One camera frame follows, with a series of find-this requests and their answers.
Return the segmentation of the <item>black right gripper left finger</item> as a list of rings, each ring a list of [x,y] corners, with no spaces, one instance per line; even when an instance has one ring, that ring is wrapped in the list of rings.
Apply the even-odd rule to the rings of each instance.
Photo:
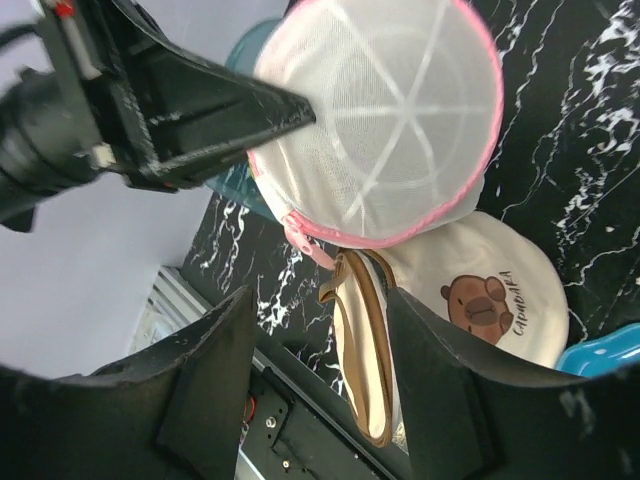
[[[1,370],[5,479],[230,479],[255,345],[242,287],[200,320],[91,375]]]

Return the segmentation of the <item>cream capybara pouch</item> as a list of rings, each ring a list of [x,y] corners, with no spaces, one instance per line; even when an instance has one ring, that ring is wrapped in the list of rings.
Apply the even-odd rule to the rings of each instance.
[[[444,320],[545,367],[565,350],[569,312],[546,254],[496,218],[475,211],[386,249],[342,249],[319,289],[334,304],[336,351],[348,404],[373,446],[403,433],[387,321],[400,287]]]

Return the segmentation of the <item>white mesh laundry bag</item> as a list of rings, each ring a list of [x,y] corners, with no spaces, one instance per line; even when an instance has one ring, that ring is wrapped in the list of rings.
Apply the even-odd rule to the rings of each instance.
[[[254,67],[315,121],[249,151],[289,243],[386,248],[477,205],[503,113],[501,63],[465,1],[302,1]]]

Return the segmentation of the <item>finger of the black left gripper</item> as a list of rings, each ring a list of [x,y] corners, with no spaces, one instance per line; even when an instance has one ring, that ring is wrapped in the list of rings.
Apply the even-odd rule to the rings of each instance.
[[[304,96],[177,46],[132,1],[113,7],[122,78],[137,115],[129,136],[134,168],[159,189],[199,186],[247,151],[315,122]]]

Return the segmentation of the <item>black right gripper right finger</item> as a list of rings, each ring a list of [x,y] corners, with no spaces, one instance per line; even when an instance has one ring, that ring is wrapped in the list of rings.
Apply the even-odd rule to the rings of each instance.
[[[509,354],[391,290],[387,320],[416,479],[635,479],[639,369],[580,378]]]

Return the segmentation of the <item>blue dotted plate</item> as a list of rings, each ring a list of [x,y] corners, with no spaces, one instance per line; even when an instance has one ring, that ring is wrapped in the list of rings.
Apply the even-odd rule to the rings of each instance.
[[[634,323],[599,339],[568,348],[555,369],[580,377],[597,377],[636,364],[640,355],[639,324]]]

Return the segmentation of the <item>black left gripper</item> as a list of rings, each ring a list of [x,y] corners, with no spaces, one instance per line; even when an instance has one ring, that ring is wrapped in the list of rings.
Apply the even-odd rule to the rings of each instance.
[[[39,203],[93,182],[109,171],[132,188],[157,191],[126,155],[104,142],[99,130],[122,132],[124,123],[104,94],[86,91],[85,79],[71,60],[69,41],[56,33],[73,17],[61,1],[45,7],[39,19],[13,24],[1,32],[1,45],[36,35],[57,55],[53,71],[20,71],[20,80],[1,97],[1,224],[29,230]]]

